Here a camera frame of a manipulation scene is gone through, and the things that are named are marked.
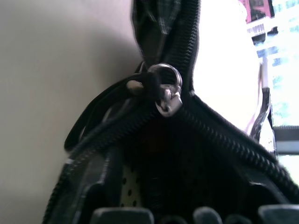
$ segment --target zipper pull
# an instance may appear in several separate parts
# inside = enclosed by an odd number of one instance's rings
[[[164,117],[171,117],[183,105],[181,100],[181,89],[183,80],[179,71],[173,66],[166,63],[152,65],[148,69],[148,73],[156,74],[161,69],[168,69],[173,71],[176,77],[175,84],[160,85],[162,94],[160,96],[160,99],[156,100],[156,107],[160,114]],[[130,80],[127,82],[127,88],[131,91],[131,93],[135,95],[138,95],[140,92],[142,92],[144,90],[144,86],[144,84],[136,80]]]

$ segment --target pink sign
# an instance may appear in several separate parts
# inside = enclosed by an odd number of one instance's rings
[[[240,0],[247,10],[246,22],[261,19],[265,16],[271,17],[268,0]]]

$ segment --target black bag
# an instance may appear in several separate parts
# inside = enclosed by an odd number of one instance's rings
[[[298,222],[287,171],[193,93],[199,2],[134,1],[144,61],[75,123],[43,224]]]

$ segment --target metal ring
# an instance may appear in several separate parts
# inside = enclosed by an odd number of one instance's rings
[[[171,66],[170,64],[166,64],[166,63],[154,64],[154,65],[150,66],[150,68],[148,69],[148,72],[154,73],[155,71],[157,71],[161,68],[167,68],[174,72],[174,74],[176,75],[176,78],[177,78],[177,82],[176,82],[175,86],[179,87],[179,92],[181,92],[183,80],[182,80],[182,77],[181,77],[179,71],[175,67]]]

